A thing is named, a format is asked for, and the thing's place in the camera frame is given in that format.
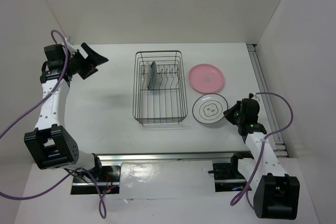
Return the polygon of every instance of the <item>white wall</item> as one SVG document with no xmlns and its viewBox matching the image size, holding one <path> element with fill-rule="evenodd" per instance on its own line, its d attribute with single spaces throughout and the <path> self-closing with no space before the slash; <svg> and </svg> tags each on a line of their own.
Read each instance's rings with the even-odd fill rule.
<svg viewBox="0 0 336 224">
<path fill-rule="evenodd" d="M 0 131 L 41 99 L 39 83 L 43 47 L 50 30 L 59 28 L 44 0 L 0 0 Z M 38 111 L 23 119 L 0 140 L 0 191 L 21 196 L 32 158 L 24 144 Z M 1 223 L 13 223 L 19 201 L 0 198 Z"/>
<path fill-rule="evenodd" d="M 321 224 L 334 223 L 336 192 L 336 0 L 281 0 L 258 43 L 270 91 L 293 106 L 284 132 L 297 155 Z M 286 106 L 273 100 L 281 125 Z"/>
<path fill-rule="evenodd" d="M 78 44 L 256 44 L 279 0 L 47 0 Z"/>
</svg>

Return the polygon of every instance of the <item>rack wire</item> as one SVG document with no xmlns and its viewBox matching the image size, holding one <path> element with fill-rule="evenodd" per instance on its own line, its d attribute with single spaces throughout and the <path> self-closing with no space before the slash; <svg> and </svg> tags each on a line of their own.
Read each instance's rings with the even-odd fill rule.
<svg viewBox="0 0 336 224">
<path fill-rule="evenodd" d="M 147 63 L 156 63 L 153 89 Z M 141 51 L 135 54 L 133 117 L 141 124 L 180 123 L 188 114 L 182 53 L 180 51 Z"/>
</svg>

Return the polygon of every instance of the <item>metal wire rack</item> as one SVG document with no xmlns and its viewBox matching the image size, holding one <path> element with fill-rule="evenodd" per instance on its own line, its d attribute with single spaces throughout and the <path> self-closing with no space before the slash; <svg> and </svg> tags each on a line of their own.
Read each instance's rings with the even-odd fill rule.
<svg viewBox="0 0 336 224">
<path fill-rule="evenodd" d="M 145 66 L 156 63 L 153 89 Z M 135 54 L 133 117 L 141 124 L 180 123 L 188 114 L 182 53 L 180 51 L 141 51 Z"/>
</svg>

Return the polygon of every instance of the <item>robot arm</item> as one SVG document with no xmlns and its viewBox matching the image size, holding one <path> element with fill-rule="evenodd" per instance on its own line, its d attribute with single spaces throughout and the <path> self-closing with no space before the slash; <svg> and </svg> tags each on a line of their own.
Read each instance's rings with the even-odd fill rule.
<svg viewBox="0 0 336 224">
<path fill-rule="evenodd" d="M 34 130 L 25 134 L 25 144 L 40 169 L 59 167 L 92 169 L 100 166 L 95 154 L 79 150 L 76 141 L 64 127 L 65 104 L 72 76 L 78 73 L 86 79 L 98 71 L 96 66 L 108 61 L 107 58 L 94 52 L 87 44 L 83 43 L 81 46 L 88 54 L 86 59 L 79 50 L 75 50 L 68 44 L 71 56 L 68 60 L 66 74 L 54 94 L 42 105 Z M 65 63 L 65 54 L 61 44 L 47 46 L 44 51 L 47 61 L 43 64 L 40 77 L 43 97 L 48 95 L 55 86 Z"/>
<path fill-rule="evenodd" d="M 242 99 L 224 112 L 225 118 L 238 126 L 238 133 L 251 150 L 254 157 L 238 160 L 238 171 L 249 180 L 256 167 L 256 160 L 261 153 L 262 142 L 265 141 L 266 130 L 257 122 L 260 110 L 256 100 Z M 264 143 L 261 162 L 250 184 L 255 192 L 253 198 L 254 211 L 258 218 L 295 219 L 298 210 L 300 183 L 291 177 L 280 165 L 269 141 Z"/>
</svg>

